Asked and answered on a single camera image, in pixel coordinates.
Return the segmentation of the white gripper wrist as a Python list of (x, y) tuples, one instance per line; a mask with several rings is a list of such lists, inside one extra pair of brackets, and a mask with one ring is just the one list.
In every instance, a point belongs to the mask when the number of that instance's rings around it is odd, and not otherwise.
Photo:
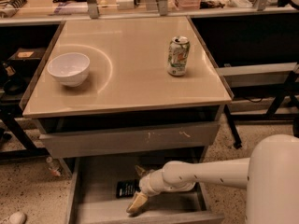
[(135, 215), (141, 211), (144, 205), (148, 202), (149, 197), (159, 195), (164, 192), (165, 184), (163, 179), (163, 170), (146, 170), (143, 167), (136, 165), (135, 170), (139, 176), (139, 188), (126, 212), (130, 215)]

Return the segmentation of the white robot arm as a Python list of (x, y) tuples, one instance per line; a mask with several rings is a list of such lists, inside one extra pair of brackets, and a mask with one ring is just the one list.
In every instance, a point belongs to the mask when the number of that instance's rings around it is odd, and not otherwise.
[(127, 208), (137, 213), (163, 192), (191, 190), (197, 183), (245, 189), (246, 224), (299, 224), (299, 138), (276, 134), (263, 139), (248, 158), (187, 163), (170, 161), (140, 174), (139, 191)]

